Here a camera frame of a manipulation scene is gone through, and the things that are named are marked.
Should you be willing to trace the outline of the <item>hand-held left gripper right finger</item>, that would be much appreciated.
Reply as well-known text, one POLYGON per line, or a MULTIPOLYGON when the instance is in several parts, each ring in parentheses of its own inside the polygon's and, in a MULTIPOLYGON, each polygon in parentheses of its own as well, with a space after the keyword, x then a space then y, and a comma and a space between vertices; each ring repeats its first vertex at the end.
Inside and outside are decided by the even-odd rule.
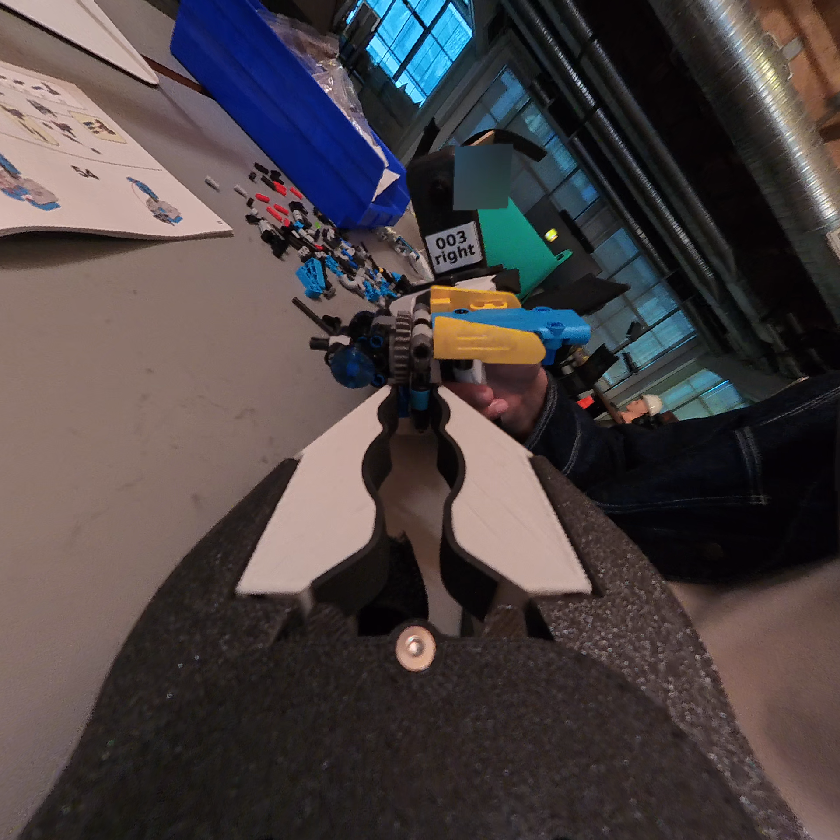
POLYGON ((440 573, 468 614, 593 594, 529 451, 445 386, 437 389, 437 469, 448 485, 440 573))

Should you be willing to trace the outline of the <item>yellow blue brick assembly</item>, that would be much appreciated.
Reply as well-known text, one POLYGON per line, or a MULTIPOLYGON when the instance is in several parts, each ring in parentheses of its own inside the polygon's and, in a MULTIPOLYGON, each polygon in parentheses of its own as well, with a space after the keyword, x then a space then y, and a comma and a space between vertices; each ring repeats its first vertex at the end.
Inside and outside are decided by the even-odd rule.
POLYGON ((573 310, 528 310, 506 291, 432 286, 429 303, 439 361, 551 366, 559 350, 592 334, 573 310))

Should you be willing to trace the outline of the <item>black blue brick assembly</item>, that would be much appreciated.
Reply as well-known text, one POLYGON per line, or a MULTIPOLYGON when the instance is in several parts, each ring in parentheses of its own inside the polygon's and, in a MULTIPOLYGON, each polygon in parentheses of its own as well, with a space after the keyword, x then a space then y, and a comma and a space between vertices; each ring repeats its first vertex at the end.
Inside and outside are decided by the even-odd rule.
POLYGON ((424 432, 433 389, 442 382, 431 290, 400 297, 389 308, 359 311, 347 323, 326 316, 321 322, 325 334, 311 337, 309 347, 323 355, 333 379, 353 390, 390 386, 399 417, 424 432))

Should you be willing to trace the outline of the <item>person's right forearm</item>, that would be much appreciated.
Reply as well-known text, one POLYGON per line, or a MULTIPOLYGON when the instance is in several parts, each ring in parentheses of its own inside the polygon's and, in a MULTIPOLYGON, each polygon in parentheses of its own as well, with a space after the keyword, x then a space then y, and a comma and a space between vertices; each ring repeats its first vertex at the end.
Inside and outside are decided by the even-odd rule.
POLYGON ((742 581, 838 558, 839 373, 728 413, 599 426, 549 378, 526 443, 666 578, 742 581))

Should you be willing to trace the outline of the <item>grey desk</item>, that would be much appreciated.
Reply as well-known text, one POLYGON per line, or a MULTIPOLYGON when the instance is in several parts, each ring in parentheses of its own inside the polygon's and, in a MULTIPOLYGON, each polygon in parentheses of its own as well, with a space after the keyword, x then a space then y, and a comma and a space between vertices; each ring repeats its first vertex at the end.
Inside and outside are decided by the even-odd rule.
POLYGON ((77 745, 182 557, 362 402, 308 347, 291 258, 245 221, 259 162, 215 101, 153 89, 2 10, 2 58, 76 84, 234 230, 2 243, 2 838, 77 745))

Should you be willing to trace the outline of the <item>person's right hand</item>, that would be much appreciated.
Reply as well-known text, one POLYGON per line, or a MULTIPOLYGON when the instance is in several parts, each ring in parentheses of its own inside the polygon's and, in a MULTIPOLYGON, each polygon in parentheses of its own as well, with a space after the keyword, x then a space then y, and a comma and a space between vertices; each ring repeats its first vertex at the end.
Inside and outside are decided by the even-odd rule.
POLYGON ((447 387, 510 436, 525 441, 543 410, 548 375, 540 364, 487 364, 485 384, 450 382, 447 387))

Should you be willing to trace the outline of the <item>green plastic bin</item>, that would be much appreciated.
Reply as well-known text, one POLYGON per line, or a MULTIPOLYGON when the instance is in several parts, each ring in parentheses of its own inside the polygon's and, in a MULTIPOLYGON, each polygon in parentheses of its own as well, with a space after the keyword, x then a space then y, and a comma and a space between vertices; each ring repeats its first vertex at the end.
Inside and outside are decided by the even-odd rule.
POLYGON ((488 266, 518 270, 520 300, 573 255, 568 248, 555 255, 512 201, 507 207, 480 209, 477 213, 486 262, 488 266))

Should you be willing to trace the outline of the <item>black plastic bin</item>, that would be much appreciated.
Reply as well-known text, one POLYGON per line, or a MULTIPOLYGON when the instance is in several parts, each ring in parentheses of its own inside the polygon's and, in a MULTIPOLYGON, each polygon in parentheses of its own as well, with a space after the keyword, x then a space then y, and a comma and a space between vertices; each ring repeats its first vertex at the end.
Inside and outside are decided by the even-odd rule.
POLYGON ((524 309, 549 308, 572 310, 586 317, 598 312, 605 305, 630 291, 628 284, 586 274, 577 280, 548 286, 543 283, 523 300, 524 309))

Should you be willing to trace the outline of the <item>pile of loose brick parts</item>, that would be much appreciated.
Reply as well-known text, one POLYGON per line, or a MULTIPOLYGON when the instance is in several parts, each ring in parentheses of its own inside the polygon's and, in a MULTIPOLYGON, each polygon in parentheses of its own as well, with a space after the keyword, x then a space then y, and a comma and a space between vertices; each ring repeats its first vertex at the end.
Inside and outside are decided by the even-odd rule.
POLYGON ((380 308, 419 291, 431 275, 424 258, 391 227, 378 227, 374 234, 408 264, 412 276, 381 266, 368 246, 348 239, 348 231, 286 183, 283 174, 256 162, 248 172, 250 188, 235 184, 233 190, 245 200, 245 221, 259 231, 273 256, 295 256, 304 294, 319 301, 331 299, 335 286, 380 308))

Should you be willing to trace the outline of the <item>black axle rod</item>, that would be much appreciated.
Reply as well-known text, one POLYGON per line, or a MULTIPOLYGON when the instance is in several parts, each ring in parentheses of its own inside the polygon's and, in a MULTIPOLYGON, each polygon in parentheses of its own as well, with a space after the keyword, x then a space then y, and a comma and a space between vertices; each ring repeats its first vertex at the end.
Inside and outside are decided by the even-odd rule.
POLYGON ((311 310, 306 303, 297 297, 293 297, 291 303, 326 334, 335 335, 341 331, 343 322, 340 318, 329 314, 317 314, 314 310, 311 310))

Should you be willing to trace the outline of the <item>blue plastic bin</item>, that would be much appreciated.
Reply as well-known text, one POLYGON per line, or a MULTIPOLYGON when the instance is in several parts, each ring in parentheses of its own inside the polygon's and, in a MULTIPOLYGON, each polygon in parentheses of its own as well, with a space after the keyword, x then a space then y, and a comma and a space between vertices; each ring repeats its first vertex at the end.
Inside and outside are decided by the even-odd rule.
POLYGON ((283 45, 259 2, 182 1, 171 52, 336 225, 391 226, 406 171, 373 148, 283 45))

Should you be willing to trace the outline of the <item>clear plastic bag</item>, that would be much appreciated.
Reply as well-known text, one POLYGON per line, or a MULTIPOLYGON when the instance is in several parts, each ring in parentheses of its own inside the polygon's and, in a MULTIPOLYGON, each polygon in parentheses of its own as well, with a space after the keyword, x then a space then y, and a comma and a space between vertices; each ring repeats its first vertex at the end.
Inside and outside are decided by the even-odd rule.
MULTIPOLYGON (((337 37, 321 35, 309 24, 265 9, 260 9, 258 14, 340 110, 348 116, 353 112, 362 113, 354 85, 340 60, 340 40, 337 37)), ((345 31, 349 37, 343 45, 352 48, 350 56, 355 57, 366 50, 379 23, 380 19, 368 4, 362 3, 357 16, 345 31)))

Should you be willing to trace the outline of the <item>building instruction booklet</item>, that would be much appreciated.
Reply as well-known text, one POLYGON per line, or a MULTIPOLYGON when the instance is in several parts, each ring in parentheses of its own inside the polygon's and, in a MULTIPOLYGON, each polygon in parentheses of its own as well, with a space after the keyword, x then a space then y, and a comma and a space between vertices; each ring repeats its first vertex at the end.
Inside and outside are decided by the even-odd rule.
POLYGON ((78 87, 1 64, 1 236, 184 240, 232 228, 78 87))

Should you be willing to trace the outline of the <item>white stand base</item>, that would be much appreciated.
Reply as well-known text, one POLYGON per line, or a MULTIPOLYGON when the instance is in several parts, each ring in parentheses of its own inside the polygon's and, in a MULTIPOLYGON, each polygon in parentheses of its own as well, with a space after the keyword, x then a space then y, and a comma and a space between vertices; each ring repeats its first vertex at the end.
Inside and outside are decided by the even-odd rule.
POLYGON ((157 74, 93 1, 2 1, 30 22, 153 87, 157 74))

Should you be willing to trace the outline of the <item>silver ventilation duct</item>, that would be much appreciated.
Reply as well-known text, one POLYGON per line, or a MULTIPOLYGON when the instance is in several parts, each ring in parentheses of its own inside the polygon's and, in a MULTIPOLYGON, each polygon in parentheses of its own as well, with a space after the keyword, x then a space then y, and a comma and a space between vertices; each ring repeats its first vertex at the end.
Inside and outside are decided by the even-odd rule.
POLYGON ((838 171, 749 2, 650 3, 803 264, 838 282, 838 171))

